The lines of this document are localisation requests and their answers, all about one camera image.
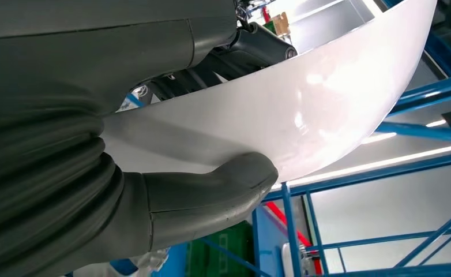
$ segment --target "glossy white surface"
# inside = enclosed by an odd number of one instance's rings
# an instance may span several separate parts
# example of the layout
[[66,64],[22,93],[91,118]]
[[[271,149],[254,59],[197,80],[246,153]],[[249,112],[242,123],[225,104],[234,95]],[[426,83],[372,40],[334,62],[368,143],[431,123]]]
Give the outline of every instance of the glossy white surface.
[[248,151],[279,181],[340,159],[369,136],[411,79],[436,0],[405,0],[343,37],[222,85],[105,119],[125,171],[204,173]]

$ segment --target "red pipe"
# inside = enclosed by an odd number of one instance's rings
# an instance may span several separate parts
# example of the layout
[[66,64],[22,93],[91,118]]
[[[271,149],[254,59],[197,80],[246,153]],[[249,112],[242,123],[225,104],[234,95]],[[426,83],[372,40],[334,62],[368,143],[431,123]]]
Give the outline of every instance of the red pipe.
[[[274,202],[272,201],[266,202],[266,206],[274,213],[274,215],[276,215],[278,219],[280,219],[280,221],[283,222],[285,226],[287,225],[287,217]],[[306,237],[304,237],[299,230],[297,230],[297,237],[299,238],[300,242],[304,244],[305,247],[312,246],[310,241]],[[321,261],[319,261],[319,259],[315,259],[313,261],[315,267],[315,274],[322,275]]]
[[[287,217],[283,214],[283,212],[278,208],[278,206],[274,202],[266,202],[266,206],[270,208],[270,210],[276,215],[280,221],[283,222],[283,224],[287,225]],[[297,230],[297,237],[299,238],[300,242],[304,244],[305,247],[312,246],[310,241],[302,235],[302,233]]]

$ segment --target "fluorescent light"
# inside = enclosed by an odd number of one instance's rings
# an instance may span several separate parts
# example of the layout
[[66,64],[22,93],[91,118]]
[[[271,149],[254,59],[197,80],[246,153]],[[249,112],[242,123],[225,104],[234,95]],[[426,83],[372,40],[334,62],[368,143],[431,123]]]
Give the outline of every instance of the fluorescent light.
[[[426,124],[426,127],[435,127],[435,126],[439,126],[439,125],[443,125],[446,123],[446,120],[442,119],[442,120],[438,120],[435,122],[431,122]],[[397,133],[385,133],[385,134],[375,134],[375,135],[371,135],[365,139],[362,140],[362,144],[368,144],[368,143],[374,143],[376,141],[381,141],[381,140],[386,140],[389,139],[391,137],[394,137]]]
[[374,136],[369,136],[367,138],[364,138],[362,140],[362,144],[367,144],[367,143],[374,143],[376,141],[381,141],[381,140],[385,140],[385,139],[389,139],[391,137],[394,137],[397,133],[385,133],[385,134],[376,134]]
[[307,184],[307,183],[319,181],[322,179],[330,179],[330,178],[339,177],[342,175],[353,174],[353,173],[357,173],[360,171],[375,169],[377,167],[388,166],[388,165],[395,164],[395,163],[406,162],[408,160],[419,159],[419,158],[432,156],[432,155],[436,155],[436,154],[441,154],[441,153],[445,153],[445,152],[450,152],[450,151],[451,151],[451,146],[438,148],[438,149],[434,149],[434,150],[410,154],[410,155],[392,158],[392,159],[388,159],[388,160],[381,160],[379,162],[362,164],[360,166],[349,167],[347,169],[341,169],[341,170],[331,171],[328,173],[307,176],[304,178],[289,181],[289,182],[287,182],[287,185],[292,186],[292,185]]
[[446,123],[446,120],[442,119],[442,120],[438,120],[438,121],[435,121],[435,122],[428,123],[428,124],[426,124],[426,127],[439,126],[439,125],[443,125],[445,123]]
[[424,98],[428,98],[428,97],[431,97],[431,96],[435,96],[435,95],[438,95],[438,94],[440,94],[440,93],[441,93],[441,91],[430,92],[430,93],[426,94],[426,95],[424,96]]

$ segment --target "white curved panel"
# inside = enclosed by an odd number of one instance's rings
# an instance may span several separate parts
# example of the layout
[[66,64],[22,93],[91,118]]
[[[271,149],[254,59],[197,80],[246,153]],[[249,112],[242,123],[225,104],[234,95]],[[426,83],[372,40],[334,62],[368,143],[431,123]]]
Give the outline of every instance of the white curved panel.
[[125,171],[204,173],[258,151],[279,181],[340,159],[369,136],[411,79],[436,0],[405,0],[343,37],[242,78],[105,119]]

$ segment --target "blue steel beam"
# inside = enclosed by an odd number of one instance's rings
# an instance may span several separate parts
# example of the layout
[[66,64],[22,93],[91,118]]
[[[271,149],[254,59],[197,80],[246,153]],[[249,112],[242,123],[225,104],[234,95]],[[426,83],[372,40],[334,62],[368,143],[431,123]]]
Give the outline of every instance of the blue steel beam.
[[312,227],[314,229],[315,241],[317,242],[317,250],[319,253],[319,258],[321,259],[322,273],[324,275],[329,274],[328,262],[326,261],[326,256],[324,255],[324,247],[321,241],[321,232],[319,231],[319,226],[317,225],[317,218],[315,217],[314,203],[312,202],[312,197],[310,193],[306,193],[307,205],[309,206],[310,217],[312,221]]
[[294,276],[302,276],[299,242],[297,240],[297,227],[295,226],[294,212],[292,210],[290,188],[287,186],[286,182],[281,183],[281,194],[283,197],[283,207],[285,208],[285,217],[287,218],[288,243],[290,246]]
[[210,240],[208,240],[206,238],[199,238],[199,240],[201,240],[205,244],[209,245],[210,247],[215,248],[215,249],[223,252],[227,257],[233,259],[234,261],[236,261],[237,263],[243,265],[244,267],[254,271],[254,273],[256,273],[257,275],[271,277],[271,275],[269,275],[268,273],[262,271],[261,269],[255,267],[254,265],[248,263],[247,261],[244,261],[244,259],[242,259],[241,257],[237,256],[236,254],[230,252],[229,250],[227,250],[225,248],[222,248],[220,245],[214,243],[213,241],[210,241]]
[[346,266],[344,265],[343,254],[341,253],[341,248],[337,248],[337,254],[339,255],[339,259],[341,260],[341,265],[343,266],[343,272],[346,272]]
[[451,276],[451,264],[423,265],[416,267],[397,267],[387,269],[375,269],[348,273],[331,274],[330,276],[355,276],[355,277],[408,277],[408,276]]
[[[290,188],[291,196],[298,196],[305,194],[308,190],[312,192],[321,192],[323,190],[341,188],[343,186],[350,186],[362,182],[375,181],[387,177],[393,177],[428,169],[435,169],[437,167],[450,166],[451,154],[432,159],[419,160],[417,162],[398,164],[383,169],[375,169],[367,172],[357,173],[345,177],[339,177],[326,181],[316,182],[307,185],[299,185]],[[263,199],[263,202],[281,199],[281,191],[270,192]]]
[[[367,238],[367,239],[358,239],[356,241],[345,241],[345,242],[336,242],[333,244],[325,244],[324,249],[334,249],[334,248],[343,248],[357,245],[366,245],[366,244],[378,244],[381,242],[389,242],[389,241],[403,241],[405,239],[413,239],[413,238],[427,238],[432,235],[434,231],[426,231],[426,232],[418,232],[411,234],[403,234],[403,235],[389,235],[387,237],[379,237],[379,238]],[[445,235],[451,235],[451,229],[444,233]],[[317,246],[307,247],[306,251],[316,251]]]
[[451,100],[451,77],[404,92],[388,116]]
[[[392,8],[402,0],[384,0],[384,2],[387,8]],[[430,31],[424,49],[446,75],[451,77],[451,47]]]
[[377,132],[393,132],[406,136],[451,141],[451,128],[430,128],[417,124],[382,122],[377,128]]
[[443,247],[445,247],[447,244],[451,242],[451,237],[449,237],[445,242],[443,242],[438,248],[434,249],[431,254],[429,254],[424,260],[422,260],[419,265],[425,264],[427,261],[429,261],[434,255],[436,255]]
[[443,226],[441,226],[438,230],[436,230],[432,235],[430,235],[426,240],[424,240],[418,247],[416,247],[413,251],[411,251],[405,258],[399,261],[395,267],[403,267],[407,265],[414,257],[416,257],[421,251],[423,251],[430,244],[439,239],[446,231],[451,228],[451,219],[447,221]]

